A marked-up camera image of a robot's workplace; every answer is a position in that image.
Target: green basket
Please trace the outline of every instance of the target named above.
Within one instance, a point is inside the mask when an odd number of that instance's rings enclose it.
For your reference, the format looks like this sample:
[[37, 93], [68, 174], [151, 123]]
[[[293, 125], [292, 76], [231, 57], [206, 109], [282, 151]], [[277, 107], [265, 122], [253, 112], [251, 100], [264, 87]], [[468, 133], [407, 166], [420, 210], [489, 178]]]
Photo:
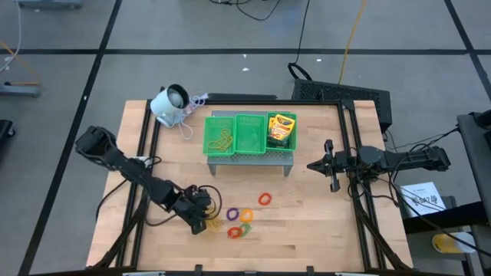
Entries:
[[280, 151], [280, 152], [293, 152], [297, 149], [297, 129], [298, 129], [298, 120], [297, 120], [297, 114], [294, 113], [286, 113], [286, 112], [268, 112], [268, 116], [266, 117], [266, 122], [269, 124], [269, 118], [276, 116], [276, 114], [283, 115], [285, 117], [291, 118], [295, 120], [295, 125], [293, 126], [292, 133], [290, 133], [290, 144], [288, 145], [288, 148], [277, 148], [277, 147], [269, 147], [268, 146], [268, 125], [266, 125], [266, 149], [267, 150], [274, 150], [274, 151]]
[[[232, 156], [234, 151], [235, 139], [235, 118], [234, 117], [207, 117], [205, 119], [205, 134], [203, 139], [203, 153], [207, 156]], [[209, 143], [212, 141], [220, 141], [222, 139], [222, 131], [230, 130], [232, 143], [225, 150], [210, 149]]]
[[263, 115], [236, 115], [233, 135], [236, 153], [264, 154], [266, 152], [266, 118]]

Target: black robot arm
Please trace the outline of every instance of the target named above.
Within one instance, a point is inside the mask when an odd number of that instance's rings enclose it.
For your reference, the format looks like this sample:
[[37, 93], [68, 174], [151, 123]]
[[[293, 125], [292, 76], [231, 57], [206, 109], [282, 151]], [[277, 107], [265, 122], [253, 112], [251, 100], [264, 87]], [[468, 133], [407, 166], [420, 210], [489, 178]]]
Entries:
[[168, 212], [174, 211], [191, 226], [194, 235], [206, 229], [205, 211], [211, 199], [205, 189], [196, 186], [181, 189], [170, 180], [152, 177], [145, 170], [144, 161], [127, 158], [117, 148], [115, 136], [103, 127], [90, 126], [75, 145], [75, 151], [86, 159], [109, 170], [117, 170], [125, 179], [141, 185], [152, 202], [163, 205]]
[[356, 156], [347, 156], [345, 151], [336, 152], [332, 140], [324, 144], [326, 154], [319, 161], [307, 165], [307, 168], [331, 177], [331, 191], [339, 190], [336, 173], [346, 173], [353, 169], [359, 172], [363, 180], [376, 178], [380, 174], [396, 170], [423, 168], [440, 172], [448, 170], [450, 161], [445, 150], [438, 146], [405, 153], [392, 153], [373, 146], [362, 146]]

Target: table leg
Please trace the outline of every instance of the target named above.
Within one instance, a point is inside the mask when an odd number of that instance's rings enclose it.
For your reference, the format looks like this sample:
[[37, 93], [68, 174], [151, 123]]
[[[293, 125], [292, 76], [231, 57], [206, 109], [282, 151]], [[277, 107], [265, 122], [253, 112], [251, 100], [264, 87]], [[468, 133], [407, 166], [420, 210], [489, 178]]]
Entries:
[[209, 172], [212, 174], [212, 176], [214, 176], [216, 173], [216, 165], [208, 164], [208, 168], [209, 168]]
[[283, 176], [288, 176], [293, 166], [283, 166]]

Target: rubber band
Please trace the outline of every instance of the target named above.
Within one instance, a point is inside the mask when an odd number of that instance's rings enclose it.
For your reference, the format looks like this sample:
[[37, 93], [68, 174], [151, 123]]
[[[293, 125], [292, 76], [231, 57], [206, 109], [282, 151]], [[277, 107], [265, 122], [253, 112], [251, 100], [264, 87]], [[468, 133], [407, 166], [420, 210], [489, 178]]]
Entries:
[[[216, 210], [208, 210], [206, 211], [207, 215], [210, 215], [211, 217], [214, 217], [216, 214]], [[211, 230], [212, 232], [220, 232], [222, 229], [223, 222], [220, 220], [220, 218], [214, 218], [214, 219], [207, 219], [205, 220], [206, 223], [206, 228]]]
[[251, 222], [254, 219], [254, 212], [251, 209], [243, 209], [240, 213], [241, 222]]
[[[230, 216], [230, 212], [236, 212], [236, 215], [234, 215], [233, 217]], [[235, 221], [237, 218], [239, 217], [239, 210], [237, 208], [230, 208], [229, 211], [227, 211], [227, 219], [229, 221]]]
[[[264, 202], [264, 201], [262, 201], [262, 198], [265, 196], [268, 197], [268, 200], [266, 200]], [[258, 202], [260, 205], [266, 206], [266, 205], [269, 205], [269, 203], [271, 203], [272, 199], [273, 198], [272, 198], [271, 194], [269, 192], [265, 192], [261, 196], [259, 196]]]
[[227, 236], [229, 238], [238, 238], [242, 235], [242, 229], [239, 227], [232, 227], [227, 231]]
[[230, 145], [232, 145], [232, 131], [222, 129], [218, 140], [208, 142], [208, 149], [226, 151]]
[[245, 223], [242, 223], [239, 226], [239, 228], [243, 229], [242, 235], [240, 235], [240, 238], [244, 238], [247, 235], [247, 233], [249, 233], [249, 231], [251, 231], [252, 226], [249, 223], [245, 222]]

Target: yellow cable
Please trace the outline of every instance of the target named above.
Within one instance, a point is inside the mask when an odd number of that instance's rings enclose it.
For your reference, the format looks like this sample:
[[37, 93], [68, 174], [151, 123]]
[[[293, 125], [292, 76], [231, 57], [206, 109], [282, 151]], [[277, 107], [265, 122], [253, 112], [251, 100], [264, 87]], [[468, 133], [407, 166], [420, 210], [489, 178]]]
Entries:
[[37, 81], [37, 82], [18, 82], [18, 83], [11, 83], [11, 84], [12, 85], [39, 85], [41, 78], [39, 77], [36, 70], [32, 69], [32, 67], [30, 67], [25, 61], [23, 61], [21, 57], [18, 56], [18, 54], [15, 54], [14, 51], [12, 51], [5, 42], [0, 41], [0, 46], [2, 46], [5, 50], [7, 50], [22, 66], [25, 67], [25, 69], [27, 69], [27, 71], [29, 71], [29, 73], [34, 75]]
[[348, 40], [348, 44], [346, 44], [346, 49], [344, 50], [343, 65], [341, 65], [341, 74], [339, 75], [338, 84], [341, 84], [341, 80], [343, 79], [344, 65], [346, 64], [346, 58], [348, 57], [348, 49], [350, 48], [351, 41], [353, 40], [354, 33], [356, 32], [356, 27], [358, 26], [358, 22], [360, 22], [361, 15], [363, 14], [363, 10], [365, 9], [366, 4], [367, 0], [361, 0], [360, 11], [358, 12], [356, 22], [354, 23], [353, 29], [351, 30], [350, 39]]

